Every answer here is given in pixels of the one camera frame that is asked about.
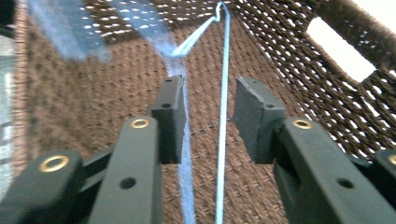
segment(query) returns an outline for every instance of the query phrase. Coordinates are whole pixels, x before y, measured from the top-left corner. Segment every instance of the blue string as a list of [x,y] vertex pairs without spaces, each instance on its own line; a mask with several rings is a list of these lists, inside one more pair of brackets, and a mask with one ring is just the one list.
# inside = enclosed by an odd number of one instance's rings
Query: blue string
[[228,92],[228,63],[230,58],[230,12],[222,3],[225,10],[224,52],[221,78],[220,123],[219,123],[219,157],[218,157],[218,187],[216,193],[216,223],[223,223],[224,178],[225,178],[225,150],[227,132],[227,92]]

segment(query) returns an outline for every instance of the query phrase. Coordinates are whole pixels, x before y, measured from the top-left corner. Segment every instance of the woven basket wall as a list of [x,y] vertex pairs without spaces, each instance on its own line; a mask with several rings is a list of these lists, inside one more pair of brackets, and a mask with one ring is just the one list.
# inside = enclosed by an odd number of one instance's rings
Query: woven basket wall
[[[107,34],[110,63],[62,61],[30,20],[25,5],[18,4],[16,175],[29,160],[49,150],[71,148],[87,158],[113,145],[121,124],[145,114],[167,76],[163,62],[144,39],[135,32],[119,34],[131,27],[106,1],[86,2],[101,34]],[[210,17],[216,5],[152,2],[177,43]],[[396,69],[394,33],[347,0],[241,0],[229,8],[230,117],[235,78],[255,77],[283,101],[288,116],[321,123],[346,153],[370,160],[375,151],[395,148],[396,78],[390,73]],[[376,67],[362,83],[343,72],[305,32],[316,16]],[[213,223],[215,217],[222,43],[223,23],[213,24],[186,59],[198,223]],[[272,166],[254,165],[238,131],[231,122],[228,125],[224,222],[286,223]],[[181,223],[176,166],[165,165],[163,176],[164,223]]]

